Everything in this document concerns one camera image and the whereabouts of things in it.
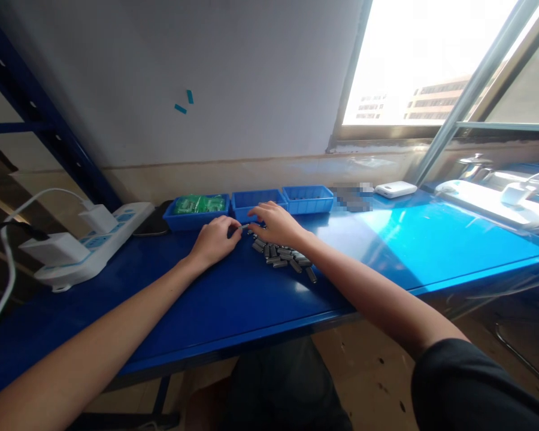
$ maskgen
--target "floor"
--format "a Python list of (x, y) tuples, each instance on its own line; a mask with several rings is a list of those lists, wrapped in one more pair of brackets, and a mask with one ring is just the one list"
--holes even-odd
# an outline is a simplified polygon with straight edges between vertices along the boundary
[[(480, 321), (468, 316), (455, 323), (525, 390), (539, 398), (539, 380)], [(410, 396), (414, 363), (400, 346), (365, 320), (315, 334), (313, 340), (356, 431), (417, 430)], [(183, 412), (191, 393), (229, 376), (236, 361), (232, 358), (173, 375), (164, 411)], [(154, 380), (102, 394), (87, 411), (150, 413), (158, 387), (159, 380)], [(183, 416), (176, 429), (184, 430)]]

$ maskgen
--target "blue workbench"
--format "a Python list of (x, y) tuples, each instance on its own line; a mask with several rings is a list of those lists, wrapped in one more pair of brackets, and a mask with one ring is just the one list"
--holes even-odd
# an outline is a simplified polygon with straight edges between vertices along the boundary
[[(373, 211), (302, 215), (319, 238), (415, 295), (463, 289), (539, 267), (539, 237), (511, 232), (423, 191)], [(45, 292), (0, 324), (0, 390), (51, 350), (172, 268), (197, 232), (131, 238), (94, 279)], [(199, 277), (140, 345), (115, 387), (240, 354), (356, 318), (316, 271), (273, 269), (244, 235), (235, 251)]]

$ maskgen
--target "white charger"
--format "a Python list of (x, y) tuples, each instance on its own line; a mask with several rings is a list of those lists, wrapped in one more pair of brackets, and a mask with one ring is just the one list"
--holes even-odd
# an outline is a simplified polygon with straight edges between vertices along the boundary
[(78, 214), (96, 233), (108, 233), (118, 225), (118, 221), (103, 205), (86, 207)]
[(499, 200), (506, 205), (520, 205), (524, 199), (531, 196), (535, 191), (534, 186), (527, 186), (527, 183), (510, 183), (501, 192)]
[(45, 241), (32, 238), (18, 248), (48, 266), (72, 265), (90, 254), (69, 232), (51, 233)]

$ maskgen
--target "black shirt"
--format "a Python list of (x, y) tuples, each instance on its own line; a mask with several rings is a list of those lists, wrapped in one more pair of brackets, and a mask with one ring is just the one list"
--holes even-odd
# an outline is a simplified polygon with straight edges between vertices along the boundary
[(413, 371), (411, 398), (426, 430), (539, 430), (539, 401), (473, 344), (447, 339)]

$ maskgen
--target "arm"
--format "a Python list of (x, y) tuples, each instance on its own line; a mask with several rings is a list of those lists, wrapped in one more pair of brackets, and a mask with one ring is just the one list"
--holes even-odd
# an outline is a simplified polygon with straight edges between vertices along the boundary
[(251, 230), (264, 241), (286, 245), (304, 254), (367, 320), (414, 359), (442, 339), (467, 341), (438, 311), (375, 270), (325, 244), (303, 229), (282, 207), (268, 202), (254, 208), (251, 214), (256, 214), (267, 227), (251, 224)]
[(63, 430), (114, 378), (187, 287), (240, 240), (236, 220), (204, 226), (191, 253), (0, 392), (0, 431)]

